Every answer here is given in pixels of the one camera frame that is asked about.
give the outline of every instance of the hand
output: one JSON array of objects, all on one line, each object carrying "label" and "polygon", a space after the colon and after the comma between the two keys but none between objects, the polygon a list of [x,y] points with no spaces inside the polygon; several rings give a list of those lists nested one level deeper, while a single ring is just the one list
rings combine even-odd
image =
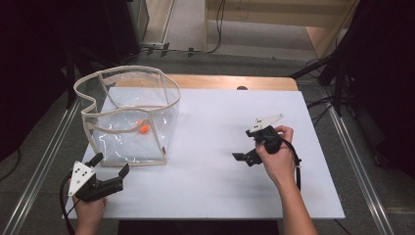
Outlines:
[{"label": "hand", "polygon": [[[275,130],[279,133],[282,132],[280,134],[281,138],[290,143],[293,141],[294,131],[290,127],[280,125]],[[294,178],[294,169],[296,167],[294,155],[285,143],[282,143],[280,150],[273,155],[266,152],[262,143],[256,144],[255,149],[256,153],[262,159],[266,172],[278,188],[283,184],[296,183]]]},{"label": "hand", "polygon": [[[78,199],[73,196],[73,204]],[[85,203],[82,200],[75,206],[77,215],[76,235],[97,234],[103,219],[104,211],[107,205],[107,198],[102,198],[95,202]]]}]

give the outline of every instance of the black cable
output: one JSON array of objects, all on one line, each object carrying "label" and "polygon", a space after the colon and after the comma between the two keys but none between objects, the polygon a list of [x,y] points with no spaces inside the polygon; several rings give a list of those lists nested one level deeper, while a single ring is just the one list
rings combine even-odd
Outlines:
[{"label": "black cable", "polygon": [[80,199],[78,199],[78,201],[76,201],[76,203],[72,206],[72,208],[67,212],[67,215],[70,214],[70,212],[73,211],[73,209],[76,207],[76,205],[80,202]]},{"label": "black cable", "polygon": [[310,110],[314,106],[317,106],[317,105],[320,105],[320,104],[324,104],[324,103],[327,103],[327,102],[332,102],[333,101],[333,97],[334,96],[327,96],[327,97],[325,97],[323,99],[320,99],[318,101],[314,101],[314,102],[312,102],[312,103],[310,103],[310,104],[307,105],[307,109]]},{"label": "black cable", "polygon": [[67,184],[68,180],[71,178],[72,176],[72,172],[68,173],[67,176],[65,176],[64,180],[61,183],[61,188],[59,190],[59,201],[61,203],[61,210],[62,210],[62,214],[64,215],[64,219],[65,219],[65,223],[67,225],[67,230],[68,233],[70,235],[74,235],[75,231],[72,228],[72,225],[70,224],[69,218],[68,218],[68,213],[67,210],[65,209],[65,202],[64,202],[64,188],[65,185]]},{"label": "black cable", "polygon": [[219,47],[222,44],[222,24],[223,24],[223,13],[225,12],[225,2],[226,0],[222,0],[220,2],[219,8],[217,9],[217,13],[216,13],[216,28],[217,28],[217,33],[218,33],[218,40],[216,43],[216,47],[213,48],[210,51],[185,51],[185,50],[170,50],[170,49],[156,49],[153,48],[152,51],[160,51],[160,52],[183,52],[183,53],[202,53],[202,54],[210,54],[213,53],[215,51],[217,51],[217,49],[219,49]]},{"label": "black cable", "polygon": [[324,114],[327,113],[327,111],[329,111],[330,108],[332,108],[333,105],[329,105],[320,115],[318,115],[317,117],[313,118],[312,120],[317,119],[317,121],[313,124],[313,126],[315,127],[318,123],[318,121],[324,116]]},{"label": "black cable", "polygon": [[[305,68],[308,66],[308,64],[310,63],[310,62],[313,62],[313,61],[318,61],[318,62],[320,62],[321,61],[321,59],[312,59],[312,60],[309,60],[309,61],[307,61],[306,63],[305,63]],[[308,73],[308,75],[310,75],[310,76],[312,76],[312,77],[314,77],[314,78],[318,78],[318,76],[315,76],[315,75],[313,75],[313,74],[311,74],[310,72]]]},{"label": "black cable", "polygon": [[335,219],[335,221],[339,224],[339,226],[345,231],[345,233],[347,233],[348,235],[351,235],[351,233],[350,232],[348,232],[347,231],[347,229],[341,224],[341,223],[339,223],[339,221],[338,220],[336,220]]},{"label": "black cable", "polygon": [[3,179],[9,177],[9,175],[11,175],[15,171],[15,169],[18,167],[19,163],[21,162],[21,158],[22,158],[21,150],[18,149],[17,152],[18,152],[18,159],[16,160],[15,165],[13,165],[13,168],[9,172],[7,172],[4,176],[0,178],[0,182],[3,181]]}]

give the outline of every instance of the white tabletop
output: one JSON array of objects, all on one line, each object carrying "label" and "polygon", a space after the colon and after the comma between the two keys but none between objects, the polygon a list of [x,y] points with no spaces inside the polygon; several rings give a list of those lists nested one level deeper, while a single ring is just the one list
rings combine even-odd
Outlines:
[{"label": "white tabletop", "polygon": [[[281,218],[278,191],[263,164],[248,167],[232,153],[246,153],[254,141],[245,131],[255,118],[284,114],[274,126],[295,130],[301,162],[301,194],[312,218],[344,218],[302,94],[298,91],[181,89],[177,126],[167,164],[135,166],[124,190],[108,197],[105,218],[264,219]],[[83,158],[94,153],[89,146]],[[95,167],[104,180],[120,168]]]}]

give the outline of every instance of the orange ball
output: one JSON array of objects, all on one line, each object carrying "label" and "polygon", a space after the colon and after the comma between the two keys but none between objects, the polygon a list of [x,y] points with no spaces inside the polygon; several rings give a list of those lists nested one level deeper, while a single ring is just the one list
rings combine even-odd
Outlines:
[{"label": "orange ball", "polygon": [[[137,125],[141,124],[142,122],[143,122],[143,120],[141,120],[141,119],[138,120],[137,121]],[[149,129],[150,129],[150,126],[149,125],[143,125],[143,126],[140,127],[140,132],[144,134],[147,131],[149,131]]]}]

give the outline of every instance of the gray floor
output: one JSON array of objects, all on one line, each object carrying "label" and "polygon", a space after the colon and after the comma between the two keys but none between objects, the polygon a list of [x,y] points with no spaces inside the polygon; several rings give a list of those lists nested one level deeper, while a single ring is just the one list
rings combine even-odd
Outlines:
[{"label": "gray floor", "polygon": [[[199,35],[199,39],[197,37],[188,38],[174,35],[180,31],[180,25],[186,22],[184,19],[177,19],[177,15],[180,15],[180,9],[186,9],[186,7],[190,7],[192,4],[200,8],[200,5],[194,3],[194,1],[177,1],[175,15],[173,15],[169,29],[170,34],[167,35],[166,40],[170,42],[170,48],[172,49],[187,49],[187,47],[198,49],[196,43],[200,43],[201,39],[198,33],[193,33],[195,31],[186,29],[188,32],[186,35],[191,35],[189,32],[192,32],[192,35]],[[288,27],[281,27],[287,31],[278,29],[280,34],[295,35],[298,38],[290,39],[288,36],[279,38],[278,35],[275,35],[277,39],[273,41],[281,42],[278,45],[274,45],[277,48],[276,51],[266,55],[262,51],[271,51],[271,49],[267,50],[267,48],[273,48],[272,43],[265,43],[262,46],[255,44],[255,47],[246,47],[246,50],[240,50],[241,48],[239,47],[232,47],[234,45],[230,41],[230,35],[232,34],[229,34],[223,37],[224,46],[214,55],[194,55],[191,58],[187,58],[186,54],[168,53],[166,57],[160,57],[159,53],[154,53],[151,56],[141,56],[136,61],[130,62],[130,64],[155,67],[166,73],[287,76],[303,68],[306,61],[313,59],[313,55],[310,53],[312,49],[310,48],[309,40],[301,32],[302,28],[294,27],[292,31],[295,33],[290,34]],[[290,47],[287,44],[290,41],[297,41],[299,44]],[[214,44],[214,39],[210,39],[209,42]],[[247,41],[239,44],[253,45]],[[299,79],[298,86],[306,102],[315,101],[323,97],[321,87],[309,75]],[[6,227],[19,196],[35,172],[37,163],[42,158],[55,129],[59,125],[65,112],[65,105],[66,94],[51,107],[49,112],[27,136],[21,146],[22,160],[18,168],[8,178],[0,182],[1,231]],[[324,109],[324,106],[315,107],[310,111],[310,116],[313,118]],[[395,234],[413,234],[413,231],[415,231],[415,200],[413,197],[415,194],[415,179],[410,178],[398,169],[382,169],[376,166],[373,153],[360,126],[350,117],[347,111],[343,111],[343,113],[349,135],[373,182],[375,190],[378,192],[383,206],[388,212],[388,218]],[[329,115],[324,116],[316,125],[316,133],[336,188],[342,198],[346,219],[340,220],[340,223],[351,234],[379,234],[362,190],[350,166],[339,134]],[[45,178],[43,186],[40,188],[31,206],[20,234],[66,233],[59,208],[59,186],[73,162],[83,157],[86,146],[87,140],[83,134],[79,113],[77,113]],[[0,175],[8,171],[16,157],[17,153],[14,153],[10,158],[0,163]],[[320,234],[346,234],[334,220],[316,220],[314,222]],[[100,234],[116,234],[116,228],[117,221],[106,219]]]}]

